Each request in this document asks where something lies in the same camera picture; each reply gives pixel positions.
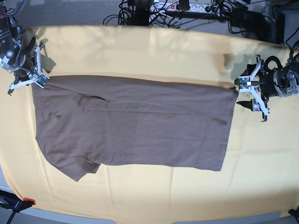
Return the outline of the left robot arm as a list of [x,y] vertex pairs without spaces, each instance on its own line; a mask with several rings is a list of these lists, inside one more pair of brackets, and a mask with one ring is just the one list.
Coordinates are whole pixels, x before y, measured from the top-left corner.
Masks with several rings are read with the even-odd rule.
[[246,70],[235,79],[239,93],[250,93],[250,101],[239,101],[237,104],[253,112],[261,111],[264,116],[270,114],[267,106],[271,97],[285,98],[299,94],[299,42],[290,48],[289,58],[285,66],[276,56],[266,60],[259,55],[256,64],[248,64]]

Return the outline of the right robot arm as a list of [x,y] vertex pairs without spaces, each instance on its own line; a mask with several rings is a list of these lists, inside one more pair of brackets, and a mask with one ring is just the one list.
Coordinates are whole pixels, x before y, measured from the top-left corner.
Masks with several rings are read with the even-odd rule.
[[35,63],[30,52],[36,44],[36,38],[32,37],[25,47],[21,26],[15,19],[27,1],[22,1],[16,11],[7,9],[4,2],[0,2],[0,67],[13,73],[17,81],[27,81],[29,74],[34,71]]

